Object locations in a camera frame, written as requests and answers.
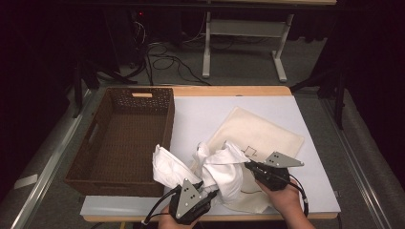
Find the white garment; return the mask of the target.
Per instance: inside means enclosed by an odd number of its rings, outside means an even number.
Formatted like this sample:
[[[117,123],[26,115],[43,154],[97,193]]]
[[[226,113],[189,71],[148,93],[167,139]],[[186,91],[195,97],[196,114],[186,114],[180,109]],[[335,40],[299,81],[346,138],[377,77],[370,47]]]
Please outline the white garment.
[[[193,168],[188,167],[168,150],[156,146],[153,153],[153,179],[160,184],[175,188],[187,178],[191,183],[203,182],[202,191],[220,191],[220,202],[235,201],[243,186],[243,164],[249,159],[237,145],[226,141],[222,148],[211,152],[201,142],[193,155]]]

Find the person's right hand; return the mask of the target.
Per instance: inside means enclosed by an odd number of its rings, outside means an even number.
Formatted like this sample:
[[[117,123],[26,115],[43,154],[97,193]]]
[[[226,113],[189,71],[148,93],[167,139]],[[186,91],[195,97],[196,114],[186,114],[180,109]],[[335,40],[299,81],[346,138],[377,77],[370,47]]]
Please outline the person's right hand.
[[[304,215],[297,189],[287,186],[284,190],[271,191],[260,181],[256,180],[256,183],[267,194],[270,203],[284,220],[298,219]]]

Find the black tripod stand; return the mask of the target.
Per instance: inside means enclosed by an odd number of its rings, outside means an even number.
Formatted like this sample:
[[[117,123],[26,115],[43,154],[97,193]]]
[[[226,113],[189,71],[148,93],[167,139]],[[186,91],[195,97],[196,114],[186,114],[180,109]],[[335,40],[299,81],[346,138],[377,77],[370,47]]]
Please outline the black tripod stand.
[[[74,73],[74,91],[75,91],[75,112],[74,118],[77,118],[82,109],[83,105],[83,90],[82,83],[85,83],[89,89],[97,90],[99,88],[99,81],[97,79],[99,73],[104,73],[115,81],[121,82],[123,84],[137,84],[136,80],[131,80],[137,72],[132,72],[127,75],[121,75],[115,71],[109,70],[97,63],[90,60],[80,60],[76,63],[75,73]]]
[[[333,119],[339,129],[343,129],[342,115],[344,104],[344,92],[346,83],[346,70],[341,68],[331,68],[320,73],[313,74],[289,89],[296,93],[306,87],[318,86],[317,95],[319,98],[333,98],[334,109]]]

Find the black computer tower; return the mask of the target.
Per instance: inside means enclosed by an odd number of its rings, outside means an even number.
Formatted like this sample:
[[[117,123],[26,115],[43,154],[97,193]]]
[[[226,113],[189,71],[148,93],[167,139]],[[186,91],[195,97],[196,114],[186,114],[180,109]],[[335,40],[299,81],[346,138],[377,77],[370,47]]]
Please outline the black computer tower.
[[[106,23],[120,67],[134,69],[146,54],[146,30],[131,10],[105,10]]]

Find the white tape strip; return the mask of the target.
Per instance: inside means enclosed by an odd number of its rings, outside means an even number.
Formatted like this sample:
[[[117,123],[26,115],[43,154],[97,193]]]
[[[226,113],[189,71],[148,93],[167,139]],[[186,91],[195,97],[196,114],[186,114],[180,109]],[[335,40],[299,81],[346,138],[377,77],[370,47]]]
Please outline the white tape strip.
[[[33,185],[38,180],[38,174],[34,174],[28,177],[23,177],[15,181],[13,188],[20,189],[26,186]]]

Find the brown woven basket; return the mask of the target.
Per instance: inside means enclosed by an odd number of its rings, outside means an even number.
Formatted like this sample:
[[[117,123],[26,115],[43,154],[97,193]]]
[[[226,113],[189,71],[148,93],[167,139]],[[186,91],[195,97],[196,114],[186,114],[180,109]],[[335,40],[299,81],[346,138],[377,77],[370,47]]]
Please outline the brown woven basket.
[[[174,114],[171,88],[107,89],[65,182],[86,196],[162,196],[153,153],[170,147]]]

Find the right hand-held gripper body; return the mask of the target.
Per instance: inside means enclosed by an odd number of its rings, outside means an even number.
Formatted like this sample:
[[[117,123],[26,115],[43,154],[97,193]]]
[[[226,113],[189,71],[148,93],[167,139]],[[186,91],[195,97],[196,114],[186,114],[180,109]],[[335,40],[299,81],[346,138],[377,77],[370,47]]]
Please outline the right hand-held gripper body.
[[[302,167],[304,163],[291,156],[273,152],[264,161],[252,161],[254,177],[271,191],[284,190],[288,185],[300,190],[300,187],[290,181],[290,167]]]

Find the person's left hand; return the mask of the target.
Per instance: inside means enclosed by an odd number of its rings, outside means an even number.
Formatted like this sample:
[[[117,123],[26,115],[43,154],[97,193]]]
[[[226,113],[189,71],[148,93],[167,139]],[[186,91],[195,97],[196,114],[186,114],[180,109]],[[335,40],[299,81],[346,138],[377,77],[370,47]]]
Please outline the person's left hand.
[[[166,205],[160,212],[158,229],[193,229],[199,221],[196,219],[190,225],[178,224],[169,214],[169,206]]]

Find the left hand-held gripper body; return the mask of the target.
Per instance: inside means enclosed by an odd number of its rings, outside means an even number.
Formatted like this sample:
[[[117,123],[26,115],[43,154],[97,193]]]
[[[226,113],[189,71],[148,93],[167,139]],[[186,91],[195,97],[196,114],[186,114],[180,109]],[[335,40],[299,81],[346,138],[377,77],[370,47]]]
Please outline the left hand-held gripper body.
[[[211,208],[211,200],[194,187],[187,178],[171,197],[169,214],[178,224],[191,224]]]

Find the white table mat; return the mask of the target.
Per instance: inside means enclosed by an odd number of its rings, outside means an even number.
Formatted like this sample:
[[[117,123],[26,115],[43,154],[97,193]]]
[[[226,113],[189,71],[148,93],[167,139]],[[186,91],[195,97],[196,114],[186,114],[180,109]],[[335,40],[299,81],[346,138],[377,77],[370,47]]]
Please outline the white table mat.
[[[187,163],[197,144],[209,139],[234,107],[241,107],[293,133],[304,143],[296,158],[304,165],[289,171],[302,183],[311,219],[334,219],[341,212],[296,100],[274,96],[176,96],[171,152]],[[156,198],[87,196],[80,215],[87,221],[141,221]]]

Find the cream drawstring cloth bag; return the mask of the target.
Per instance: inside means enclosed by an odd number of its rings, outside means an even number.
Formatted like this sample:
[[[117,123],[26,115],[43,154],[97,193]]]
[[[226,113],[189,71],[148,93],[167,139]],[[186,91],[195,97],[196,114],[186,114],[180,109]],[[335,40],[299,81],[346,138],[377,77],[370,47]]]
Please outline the cream drawstring cloth bag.
[[[264,161],[273,152],[295,157],[304,138],[247,110],[236,107],[211,138],[205,142],[211,152],[222,148],[226,141],[237,145],[248,159]],[[254,181],[254,176],[243,164],[243,186],[238,198],[222,203],[233,211],[262,213],[270,202]]]

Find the white desk frame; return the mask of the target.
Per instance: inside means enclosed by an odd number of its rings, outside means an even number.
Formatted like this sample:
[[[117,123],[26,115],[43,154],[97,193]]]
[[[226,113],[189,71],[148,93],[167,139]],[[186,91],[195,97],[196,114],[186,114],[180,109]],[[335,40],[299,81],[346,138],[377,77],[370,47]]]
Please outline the white desk frame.
[[[208,78],[210,76],[210,43],[212,35],[249,36],[279,39],[279,46],[276,50],[271,52],[271,58],[274,63],[279,81],[282,83],[287,82],[288,78],[281,60],[281,55],[288,38],[293,18],[294,15],[289,14],[282,22],[212,19],[211,13],[207,12],[205,14],[205,39],[202,60],[202,77]]]

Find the metal floor rail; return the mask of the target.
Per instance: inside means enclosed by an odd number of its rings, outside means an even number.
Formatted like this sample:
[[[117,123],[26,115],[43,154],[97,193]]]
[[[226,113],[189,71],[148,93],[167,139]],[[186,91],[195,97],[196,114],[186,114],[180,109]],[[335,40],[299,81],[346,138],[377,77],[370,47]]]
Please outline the metal floor rail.
[[[354,150],[344,133],[343,129],[340,128],[334,119],[333,107],[327,99],[321,99],[320,103],[325,110],[338,138],[344,149],[345,159],[348,161],[349,168],[352,172],[353,178],[356,182],[357,188],[373,218],[373,222],[377,229],[392,229],[392,225],[389,222],[377,194],[370,184],[365,171],[361,167],[360,160],[356,157]]]
[[[70,105],[40,146],[23,175],[38,174],[38,180],[18,189],[24,196],[9,229],[74,228],[83,222],[84,197],[64,183],[64,176],[89,123],[94,97],[94,91],[85,91],[80,115],[74,118],[75,105]]]

